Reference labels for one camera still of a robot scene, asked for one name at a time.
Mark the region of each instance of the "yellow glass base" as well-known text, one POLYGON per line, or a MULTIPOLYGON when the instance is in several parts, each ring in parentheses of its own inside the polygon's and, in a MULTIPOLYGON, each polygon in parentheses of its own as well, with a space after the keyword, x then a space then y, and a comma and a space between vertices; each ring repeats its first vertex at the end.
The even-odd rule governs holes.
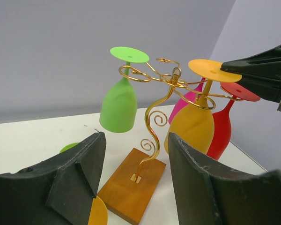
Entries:
POLYGON ((101 198, 97 196, 97 198, 93 200, 88 225, 107 225, 107 221, 107 208, 101 198))
POLYGON ((207 154, 214 137, 214 118, 211 110, 200 109, 193 105, 181 109, 174 117, 164 141, 167 153, 169 132, 177 134, 190 146, 207 154))
POLYGON ((188 67, 196 74, 218 82, 234 83, 242 78, 239 74, 228 73, 221 70, 222 63, 213 60, 191 60, 188 67))

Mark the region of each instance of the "white wall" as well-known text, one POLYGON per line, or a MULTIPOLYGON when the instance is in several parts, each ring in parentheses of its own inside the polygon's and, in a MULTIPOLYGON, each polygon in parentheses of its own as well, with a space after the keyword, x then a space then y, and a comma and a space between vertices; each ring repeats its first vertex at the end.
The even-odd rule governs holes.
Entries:
MULTIPOLYGON (((230 61, 253 56, 281 44, 281 0, 237 0, 211 59, 230 61)), ((214 85, 213 92, 218 92, 214 85)), ((217 110, 227 101, 218 99, 217 110)), ((281 168, 281 112, 261 100, 235 103, 230 112, 232 142, 266 169, 281 168)))
MULTIPOLYGON (((100 111, 107 90, 121 78, 122 62, 109 53, 114 46, 146 52, 163 73, 173 65, 155 58, 180 61, 184 78, 198 80, 187 62, 210 57, 233 4, 0 0, 0 122, 100 111)), ((161 83, 133 85, 139 106, 167 92, 161 83)))

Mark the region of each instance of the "white table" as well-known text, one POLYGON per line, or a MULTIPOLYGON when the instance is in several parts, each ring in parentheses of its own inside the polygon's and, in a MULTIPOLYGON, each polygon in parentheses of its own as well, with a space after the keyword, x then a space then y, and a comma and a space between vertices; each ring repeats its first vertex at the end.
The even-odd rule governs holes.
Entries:
MULTIPOLYGON (((170 105, 155 109, 162 110, 169 115, 172 108, 173 106, 170 105)), ((99 124, 99 113, 0 124, 0 173, 15 173, 22 168, 46 160, 58 154, 64 146, 80 142, 98 130, 105 132, 107 140, 100 189, 133 147, 141 150, 142 138, 151 139, 144 124, 145 110, 138 109, 134 128, 124 134, 114 134, 104 130, 99 124)), ((153 125, 152 127, 161 140, 162 149, 158 159, 165 162, 167 167, 141 224, 178 225, 169 157, 163 148, 168 125, 166 127, 153 125)), ((232 143, 229 144, 219 161, 251 174, 265 172, 232 143)), ((109 212, 108 225, 128 224, 109 212)))

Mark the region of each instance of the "wine glass stem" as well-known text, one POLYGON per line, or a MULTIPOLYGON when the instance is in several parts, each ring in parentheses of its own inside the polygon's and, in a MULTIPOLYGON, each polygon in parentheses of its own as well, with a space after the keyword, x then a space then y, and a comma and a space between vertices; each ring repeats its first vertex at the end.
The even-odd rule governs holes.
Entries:
POLYGON ((211 85, 212 85, 212 80, 208 79, 206 82, 205 88, 203 90, 203 95, 207 96, 209 94, 211 85))
POLYGON ((126 68, 124 73, 128 76, 129 68, 126 68))
POLYGON ((228 110, 228 111, 230 111, 230 109, 231 109, 231 107, 233 106, 233 104, 234 104, 234 100, 230 100, 229 102, 228 102, 228 104, 226 105, 226 107, 225 107, 225 110, 228 110))

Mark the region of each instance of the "wooden block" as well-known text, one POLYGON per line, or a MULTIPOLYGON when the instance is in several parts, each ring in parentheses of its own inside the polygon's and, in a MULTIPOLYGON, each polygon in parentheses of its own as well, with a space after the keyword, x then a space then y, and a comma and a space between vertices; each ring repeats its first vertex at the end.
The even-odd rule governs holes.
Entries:
POLYGON ((140 223, 166 167, 157 159, 147 162, 141 170, 140 182, 133 182, 131 177, 146 157, 144 152, 132 149, 98 193, 110 211, 133 225, 140 223))

